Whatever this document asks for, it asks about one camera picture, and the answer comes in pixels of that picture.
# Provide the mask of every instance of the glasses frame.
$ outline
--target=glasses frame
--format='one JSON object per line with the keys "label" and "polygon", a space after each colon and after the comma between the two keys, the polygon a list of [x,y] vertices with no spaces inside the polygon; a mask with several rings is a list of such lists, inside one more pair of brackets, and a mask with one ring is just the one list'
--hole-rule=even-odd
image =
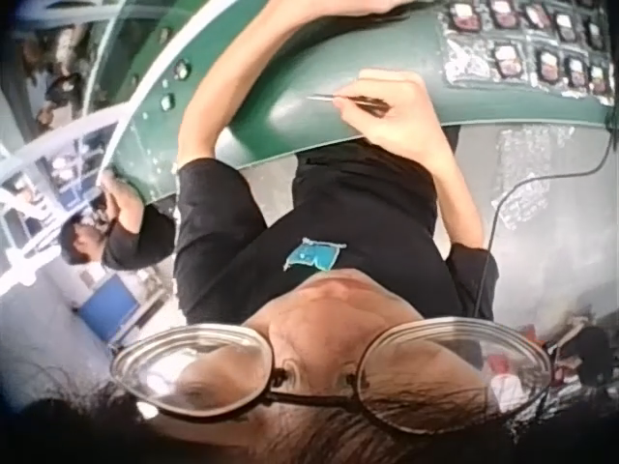
{"label": "glasses frame", "polygon": [[436,433],[445,433],[451,432],[458,429],[465,428],[466,426],[470,426],[467,424],[465,426],[454,427],[450,429],[443,429],[440,431],[429,431],[429,430],[411,430],[411,429],[402,429],[398,428],[395,425],[390,424],[387,421],[380,419],[372,410],[364,403],[360,395],[360,387],[363,379],[362,370],[365,367],[365,361],[368,358],[368,355],[378,346],[380,346],[380,342],[385,338],[393,335],[405,332],[407,330],[416,329],[419,327],[424,327],[429,329],[431,327],[436,327],[440,325],[457,325],[457,324],[472,324],[474,323],[476,326],[481,327],[485,326],[486,329],[492,329],[494,331],[502,331],[505,334],[508,334],[512,338],[517,339],[524,345],[527,345],[533,352],[535,352],[538,356],[541,357],[545,361],[546,366],[548,367],[548,372],[550,375],[548,376],[548,380],[543,385],[539,391],[537,391],[533,397],[529,398],[528,401],[524,402],[522,405],[514,408],[512,411],[501,414],[498,419],[501,421],[507,421],[519,413],[521,413],[526,408],[530,407],[534,404],[538,399],[542,397],[545,393],[549,392],[549,388],[552,381],[552,372],[554,372],[554,362],[553,357],[547,352],[547,350],[543,349],[539,345],[532,343],[526,337],[521,335],[520,333],[504,327],[500,324],[496,324],[494,322],[479,320],[479,319],[470,319],[463,317],[440,317],[434,319],[425,319],[423,321],[411,322],[407,324],[401,324],[399,326],[395,326],[390,328],[382,333],[379,333],[366,347],[363,355],[361,356],[357,370],[354,374],[349,374],[346,378],[346,383],[352,389],[352,394],[350,395],[299,395],[293,393],[284,393],[279,391],[273,391],[281,382],[285,380],[286,372],[282,368],[278,368],[275,366],[275,353],[273,350],[273,346],[263,335],[258,333],[253,329],[249,329],[241,326],[228,326],[228,325],[219,325],[219,324],[198,324],[191,326],[194,330],[199,328],[208,329],[211,331],[215,330],[226,330],[229,332],[233,332],[236,334],[241,334],[244,336],[250,336],[262,345],[261,348],[268,349],[270,352],[270,374],[265,382],[265,386],[262,390],[256,391],[256,395],[250,399],[246,404],[234,408],[228,412],[216,414],[213,416],[199,416],[192,415],[188,413],[183,413],[179,411],[174,411],[170,409],[170,406],[165,406],[160,404],[158,401],[154,401],[152,398],[146,398],[145,395],[139,392],[137,389],[134,389],[131,385],[127,384],[123,381],[122,375],[118,372],[118,366],[123,361],[123,359],[131,353],[132,350],[139,349],[141,347],[147,346],[154,338],[157,337],[165,337],[173,335],[174,333],[183,333],[188,330],[188,327],[181,327],[171,329],[170,331],[166,331],[164,333],[158,333],[149,338],[145,338],[144,340],[140,340],[133,345],[130,345],[126,349],[122,350],[118,353],[114,360],[112,361],[112,366],[110,368],[111,375],[114,381],[120,385],[123,389],[125,389],[129,394],[131,394],[136,401],[143,401],[147,404],[150,404],[157,408],[158,412],[164,416],[174,418],[180,421],[186,421],[191,423],[218,423],[223,421],[231,421],[243,416],[245,413],[251,411],[255,407],[259,405],[270,406],[273,403],[281,403],[295,406],[306,406],[313,408],[325,408],[325,409],[341,409],[351,414],[361,414],[364,416],[369,422],[376,425],[380,429],[390,433],[391,435],[400,435],[400,436],[408,436],[411,435],[429,435]]}

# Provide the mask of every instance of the man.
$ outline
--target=man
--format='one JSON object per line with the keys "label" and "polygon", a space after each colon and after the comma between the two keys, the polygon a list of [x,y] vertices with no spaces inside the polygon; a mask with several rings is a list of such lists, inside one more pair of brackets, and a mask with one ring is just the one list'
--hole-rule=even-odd
{"label": "man", "polygon": [[82,223],[71,217],[60,230],[60,246],[71,264],[101,262],[115,271],[134,271],[153,266],[174,249],[175,224],[152,205],[144,206],[136,191],[116,179],[111,171],[102,175],[107,224]]}

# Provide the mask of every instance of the woman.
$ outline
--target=woman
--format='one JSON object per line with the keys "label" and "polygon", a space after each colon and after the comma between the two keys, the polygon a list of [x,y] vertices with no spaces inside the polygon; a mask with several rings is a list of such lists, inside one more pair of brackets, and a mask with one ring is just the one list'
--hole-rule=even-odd
{"label": "woman", "polygon": [[[490,322],[496,264],[419,76],[363,71],[338,92],[342,119],[373,146],[299,156],[294,211],[270,228],[215,159],[221,131],[295,31],[403,3],[266,2],[199,85],[179,134],[175,276],[193,325],[123,351],[118,388],[10,416],[7,455],[389,464],[592,462],[607,450],[615,424],[602,410],[616,405],[546,406],[547,354]],[[377,118],[356,96],[390,109]],[[437,197],[446,261],[432,241]],[[489,355],[520,381],[500,404]]]}

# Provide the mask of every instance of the eyeglasses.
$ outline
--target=eyeglasses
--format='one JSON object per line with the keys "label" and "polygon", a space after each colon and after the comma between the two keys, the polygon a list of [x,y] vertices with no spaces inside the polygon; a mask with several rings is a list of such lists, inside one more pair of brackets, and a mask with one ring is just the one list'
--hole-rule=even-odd
{"label": "eyeglasses", "polygon": [[[509,364],[518,388],[508,382],[506,390],[497,391],[492,359]],[[275,366],[270,343],[252,329],[216,324],[141,340],[118,354],[111,374],[138,400],[184,421],[228,421],[258,405],[285,403],[342,408],[391,430],[423,434],[454,427],[445,412],[454,405],[486,413],[500,409],[501,416],[521,412],[548,389],[552,362],[542,348],[511,329],[447,317],[380,334],[356,373],[346,376],[349,395],[279,391],[288,373]]]}

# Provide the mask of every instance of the black shirt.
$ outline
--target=black shirt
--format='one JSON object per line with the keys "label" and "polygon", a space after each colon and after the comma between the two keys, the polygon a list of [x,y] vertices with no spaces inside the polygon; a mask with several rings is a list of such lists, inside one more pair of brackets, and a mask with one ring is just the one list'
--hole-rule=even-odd
{"label": "black shirt", "polygon": [[372,157],[351,160],[358,144],[343,149],[301,158],[295,207],[269,228],[235,169],[198,159],[179,171],[174,274],[190,324],[240,324],[317,272],[324,256],[299,264],[304,239],[337,250],[328,269],[360,270],[425,317],[472,317],[488,258],[480,317],[492,318],[498,270],[487,251],[453,246],[444,261],[432,239],[435,198],[409,188],[418,179]]}
{"label": "black shirt", "polygon": [[174,251],[174,219],[153,205],[144,208],[139,233],[114,220],[103,249],[102,264],[115,271],[136,271],[160,263]]}

